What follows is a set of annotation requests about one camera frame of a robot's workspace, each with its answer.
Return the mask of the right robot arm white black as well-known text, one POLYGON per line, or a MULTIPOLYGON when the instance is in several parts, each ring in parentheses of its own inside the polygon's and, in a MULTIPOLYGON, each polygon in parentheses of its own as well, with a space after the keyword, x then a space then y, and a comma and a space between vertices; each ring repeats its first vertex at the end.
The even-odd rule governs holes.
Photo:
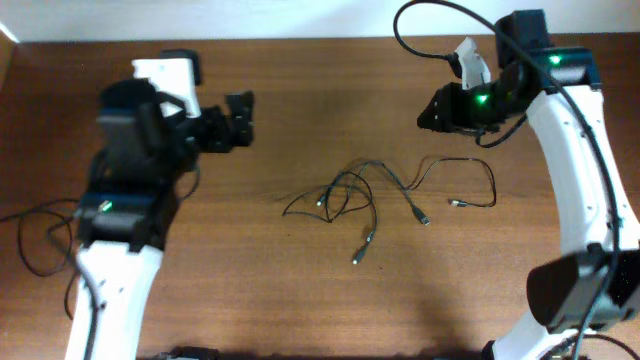
POLYGON ((519 115, 534 130, 555 193, 562 254, 530 271, 527 312, 482 355, 547 359, 637 316, 639 222, 608 141, 590 50, 555 46, 540 10, 516 11, 492 30, 498 79, 486 76, 473 44, 461 46, 456 81, 435 93, 417 123, 479 137, 519 115))

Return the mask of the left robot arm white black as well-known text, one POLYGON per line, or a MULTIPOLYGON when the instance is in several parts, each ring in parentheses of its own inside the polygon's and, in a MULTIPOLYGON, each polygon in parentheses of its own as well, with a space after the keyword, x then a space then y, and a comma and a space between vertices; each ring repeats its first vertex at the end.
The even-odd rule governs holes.
POLYGON ((228 94, 230 110, 192 115, 185 99, 147 79, 100 96, 105 147, 93 158, 73 216, 80 277, 68 359, 133 359, 167 234, 182 203, 176 184, 202 153, 228 153, 254 139, 251 91, 228 94))

